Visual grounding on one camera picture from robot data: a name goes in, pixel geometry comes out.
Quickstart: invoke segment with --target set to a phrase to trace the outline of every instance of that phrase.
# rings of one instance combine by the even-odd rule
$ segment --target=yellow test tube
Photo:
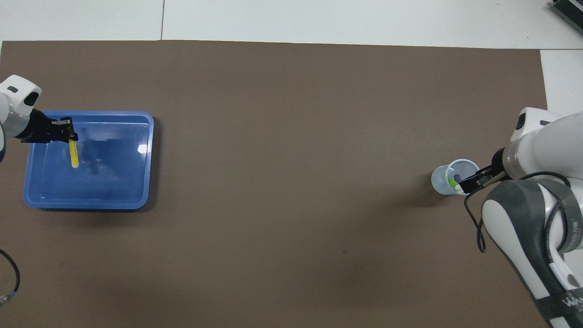
[[[79,167],[79,155],[77,154],[77,143],[69,139],[69,152],[71,153],[71,166],[76,169]]]

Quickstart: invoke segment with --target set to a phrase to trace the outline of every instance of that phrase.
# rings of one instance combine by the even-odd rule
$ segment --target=clear plastic cup
[[[469,159],[456,159],[448,165],[436,168],[431,174],[431,184],[442,195],[467,195],[459,182],[474,175],[479,169],[478,165]]]

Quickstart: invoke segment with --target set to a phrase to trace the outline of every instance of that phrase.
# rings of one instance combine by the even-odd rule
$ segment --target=metal connector
[[[8,301],[10,301],[15,295],[16,293],[13,291],[8,294],[2,295],[2,297],[0,297],[0,308],[8,304]]]

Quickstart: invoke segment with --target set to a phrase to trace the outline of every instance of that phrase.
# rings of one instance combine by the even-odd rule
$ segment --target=white floor
[[[188,39],[541,49],[548,109],[574,113],[582,110],[583,103],[583,34],[553,13],[550,3],[551,0],[0,1],[0,47],[2,40]],[[569,257],[580,257],[577,272],[583,273],[583,256]]]

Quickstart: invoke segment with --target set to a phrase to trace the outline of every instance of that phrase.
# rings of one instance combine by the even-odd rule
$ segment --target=black cable
[[[484,188],[485,188],[484,186],[479,186],[478,188],[472,190],[472,192],[469,193],[466,196],[466,198],[463,200],[463,206],[466,208],[466,211],[468,212],[468,214],[470,215],[470,218],[472,219],[474,225],[476,226],[476,243],[477,243],[477,248],[482,253],[485,253],[486,252],[486,240],[484,239],[484,234],[482,234],[482,226],[484,225],[484,221],[481,219],[480,222],[478,223],[478,221],[476,220],[476,218],[473,216],[472,211],[468,207],[468,200],[470,199],[471,196],[474,196],[474,194],[476,194],[480,190],[483,190]]]
[[[18,288],[20,287],[20,271],[18,270],[18,266],[16,265],[16,262],[14,262],[14,260],[10,257],[10,255],[8,255],[6,252],[4,252],[1,249],[0,249],[0,254],[2,254],[4,257],[6,257],[8,262],[10,262],[10,264],[12,265],[12,268],[14,268],[14,273],[16,274],[16,285],[14,286],[14,292],[16,292],[16,291],[18,291]]]
[[[545,245],[546,245],[547,259],[549,260],[549,263],[553,262],[553,258],[550,255],[550,243],[549,243],[550,226],[553,223],[554,216],[557,214],[557,211],[559,210],[559,208],[560,208],[560,203],[559,202],[554,203],[553,208],[549,212],[549,217],[547,218],[547,222],[545,223]]]
[[[531,178],[531,177],[534,177],[534,176],[554,176],[554,177],[558,177],[561,181],[563,181],[563,183],[565,184],[565,186],[571,188],[571,182],[569,182],[569,180],[567,179],[567,177],[565,177],[564,175],[560,175],[558,173],[555,173],[555,172],[551,172],[551,171],[540,171],[540,172],[531,173],[529,175],[523,176],[519,180],[526,180],[526,179]]]
[[[556,178],[559,178],[561,181],[563,181],[563,183],[567,186],[567,187],[571,187],[571,182],[569,182],[569,180],[558,173],[555,172],[551,172],[551,171],[540,171],[540,172],[535,172],[535,173],[531,173],[529,175],[525,175],[524,177],[520,178],[519,180],[526,180],[529,179],[531,177],[535,177],[535,176],[541,176],[541,175],[547,175],[547,176],[554,176]],[[470,218],[472,219],[472,222],[474,223],[474,226],[476,226],[476,243],[477,243],[477,248],[480,250],[480,252],[485,253],[486,252],[486,240],[484,239],[484,234],[482,234],[482,227],[484,226],[484,220],[480,219],[480,222],[478,222],[476,220],[476,218],[474,217],[472,211],[470,210],[470,208],[468,207],[468,200],[470,199],[471,196],[473,196],[474,194],[476,194],[478,191],[483,190],[485,187],[484,186],[479,186],[478,188],[476,188],[475,190],[473,190],[471,193],[469,193],[466,198],[463,200],[463,206],[466,208],[466,211],[468,212],[468,214],[470,215]],[[545,235],[548,236],[550,233],[550,223],[553,221],[554,216],[556,215],[557,211],[562,209],[560,208],[560,206],[555,206],[553,207],[553,209],[551,210],[551,215],[552,217],[549,217],[549,219],[547,220],[548,226],[545,227]]]

